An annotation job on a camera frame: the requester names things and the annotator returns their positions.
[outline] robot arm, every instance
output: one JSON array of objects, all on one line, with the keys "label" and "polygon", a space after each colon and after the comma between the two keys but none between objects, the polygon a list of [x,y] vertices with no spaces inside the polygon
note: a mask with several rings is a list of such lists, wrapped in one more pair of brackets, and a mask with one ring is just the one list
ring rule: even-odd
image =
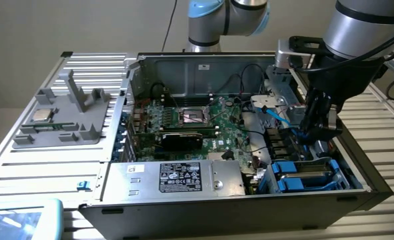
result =
[{"label": "robot arm", "polygon": [[280,41],[277,66],[309,74],[300,126],[305,144],[342,133],[338,113],[345,101],[365,91],[393,48],[394,0],[338,0],[324,38],[293,36]]},{"label": "robot arm", "polygon": [[222,35],[250,36],[266,28],[269,0],[190,0],[188,52],[221,52]]}]

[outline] gray wall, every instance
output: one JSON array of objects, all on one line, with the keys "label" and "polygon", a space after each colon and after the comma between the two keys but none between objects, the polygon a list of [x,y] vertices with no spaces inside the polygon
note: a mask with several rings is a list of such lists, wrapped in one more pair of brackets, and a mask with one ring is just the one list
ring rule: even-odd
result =
[{"label": "gray wall", "polygon": [[[272,0],[269,27],[226,36],[225,51],[276,50],[278,38],[322,36],[336,0]],[[63,51],[157,52],[174,0],[0,0],[0,108],[23,108]],[[166,51],[188,42],[189,0],[178,0]]]}]

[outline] open computer chassis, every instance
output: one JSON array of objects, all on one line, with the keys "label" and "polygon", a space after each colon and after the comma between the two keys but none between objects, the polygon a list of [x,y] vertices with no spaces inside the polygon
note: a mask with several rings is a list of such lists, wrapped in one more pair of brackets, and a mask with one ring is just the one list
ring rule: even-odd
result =
[{"label": "open computer chassis", "polygon": [[273,65],[266,53],[139,54],[103,201],[81,208],[106,238],[321,229],[393,194],[346,128],[298,142],[309,81]]}]

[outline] sticker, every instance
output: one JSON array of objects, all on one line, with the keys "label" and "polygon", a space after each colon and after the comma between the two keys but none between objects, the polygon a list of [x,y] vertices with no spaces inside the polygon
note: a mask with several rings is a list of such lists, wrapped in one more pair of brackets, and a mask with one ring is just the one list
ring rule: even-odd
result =
[{"label": "sticker", "polygon": [[201,163],[162,163],[158,189],[162,193],[202,191]]},{"label": "sticker", "polygon": [[133,173],[143,173],[146,169],[146,165],[141,164],[141,165],[129,165],[127,166],[127,173],[133,174]]},{"label": "sticker", "polygon": [[212,65],[210,64],[200,64],[198,65],[198,69],[200,70],[210,70],[212,69]]}]

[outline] power supply label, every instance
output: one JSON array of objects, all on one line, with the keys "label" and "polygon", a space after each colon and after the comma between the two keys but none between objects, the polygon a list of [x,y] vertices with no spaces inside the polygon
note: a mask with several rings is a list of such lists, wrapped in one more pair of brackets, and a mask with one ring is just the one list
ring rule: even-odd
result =
[{"label": "power supply label", "polygon": [[202,191],[201,163],[162,163],[158,189],[162,193]]}]

